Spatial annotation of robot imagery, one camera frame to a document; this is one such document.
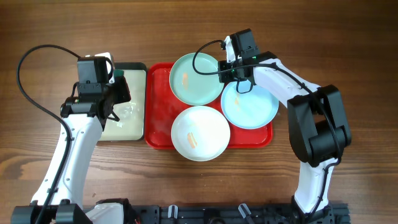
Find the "light blue plate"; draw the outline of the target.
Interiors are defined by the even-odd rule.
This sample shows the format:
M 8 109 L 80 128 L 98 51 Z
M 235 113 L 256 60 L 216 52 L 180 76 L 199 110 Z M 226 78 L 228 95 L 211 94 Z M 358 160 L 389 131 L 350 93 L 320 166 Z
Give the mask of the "light blue plate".
M 221 95 L 221 110 L 231 124 L 242 129 L 257 129 L 274 119 L 279 100 L 273 94 L 257 85 L 247 93 L 239 93 L 236 87 L 237 82 L 230 82 Z

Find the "light green plate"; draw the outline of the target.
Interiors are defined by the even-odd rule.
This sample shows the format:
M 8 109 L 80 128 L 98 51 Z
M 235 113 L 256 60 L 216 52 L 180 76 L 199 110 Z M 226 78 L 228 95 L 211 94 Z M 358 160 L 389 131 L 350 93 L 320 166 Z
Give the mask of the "light green plate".
M 201 106 L 211 103 L 221 94 L 224 84 L 218 75 L 200 75 L 193 69 L 194 53 L 180 57 L 172 66 L 169 83 L 172 93 L 183 103 Z

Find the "white plate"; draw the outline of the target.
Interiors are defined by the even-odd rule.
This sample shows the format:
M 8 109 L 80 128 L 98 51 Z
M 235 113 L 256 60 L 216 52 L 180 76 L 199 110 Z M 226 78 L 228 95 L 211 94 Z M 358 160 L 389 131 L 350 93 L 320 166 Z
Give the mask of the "white plate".
M 182 111 L 171 128 L 174 148 L 183 157 L 209 161 L 227 148 L 231 131 L 226 118 L 208 106 L 193 106 Z

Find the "green and yellow sponge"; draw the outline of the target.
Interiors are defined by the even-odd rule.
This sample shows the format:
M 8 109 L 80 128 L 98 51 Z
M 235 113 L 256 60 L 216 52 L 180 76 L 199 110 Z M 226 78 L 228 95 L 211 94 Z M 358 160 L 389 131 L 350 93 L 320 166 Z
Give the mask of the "green and yellow sponge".
M 124 70 L 120 70 L 120 69 L 113 70 L 114 79 L 116 79 L 118 77 L 123 77 L 123 76 L 124 76 Z

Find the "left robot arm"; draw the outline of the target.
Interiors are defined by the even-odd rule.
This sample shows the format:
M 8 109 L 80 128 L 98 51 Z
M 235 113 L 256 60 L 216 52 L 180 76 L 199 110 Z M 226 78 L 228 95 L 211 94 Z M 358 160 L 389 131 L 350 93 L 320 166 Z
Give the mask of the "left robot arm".
M 113 82 L 76 82 L 61 107 L 61 131 L 49 169 L 28 206 L 16 206 L 11 223 L 127 223 L 134 210 L 126 198 L 83 209 L 83 188 L 93 150 L 113 106 L 131 97 L 123 76 Z

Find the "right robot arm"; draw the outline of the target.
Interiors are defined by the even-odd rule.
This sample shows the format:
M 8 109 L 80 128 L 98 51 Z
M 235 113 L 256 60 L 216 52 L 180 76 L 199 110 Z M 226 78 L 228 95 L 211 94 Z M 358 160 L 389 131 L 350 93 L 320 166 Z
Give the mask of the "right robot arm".
M 292 203 L 302 222 L 324 217 L 333 169 L 351 144 L 340 91 L 300 78 L 271 52 L 218 63 L 221 80 L 243 81 L 270 91 L 288 111 L 289 141 L 300 161 Z

